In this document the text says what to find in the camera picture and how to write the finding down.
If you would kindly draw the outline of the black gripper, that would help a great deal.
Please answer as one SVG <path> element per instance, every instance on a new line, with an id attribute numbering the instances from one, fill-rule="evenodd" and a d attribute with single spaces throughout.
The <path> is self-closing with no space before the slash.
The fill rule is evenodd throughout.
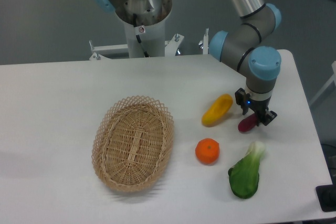
<path id="1" fill-rule="evenodd" d="M 235 92 L 236 104 L 242 109 L 242 115 L 245 115 L 249 110 L 256 113 L 257 126 L 261 124 L 267 126 L 276 117 L 277 113 L 268 110 L 270 101 L 270 92 L 256 93 L 248 91 L 247 93 L 243 88 L 239 88 Z"/>

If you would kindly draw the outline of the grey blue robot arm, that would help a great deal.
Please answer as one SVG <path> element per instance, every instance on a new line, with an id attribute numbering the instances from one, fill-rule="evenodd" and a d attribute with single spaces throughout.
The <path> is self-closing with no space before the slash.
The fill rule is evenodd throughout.
<path id="1" fill-rule="evenodd" d="M 131 58 L 167 55 L 164 32 L 171 0 L 94 0 L 124 23 Z M 281 13 L 264 0 L 232 0 L 241 20 L 235 32 L 217 32 L 203 43 L 205 51 L 246 78 L 235 92 L 243 113 L 253 111 L 256 124 L 269 124 L 276 113 L 268 105 L 280 73 L 280 53 L 261 42 L 277 29 Z"/>

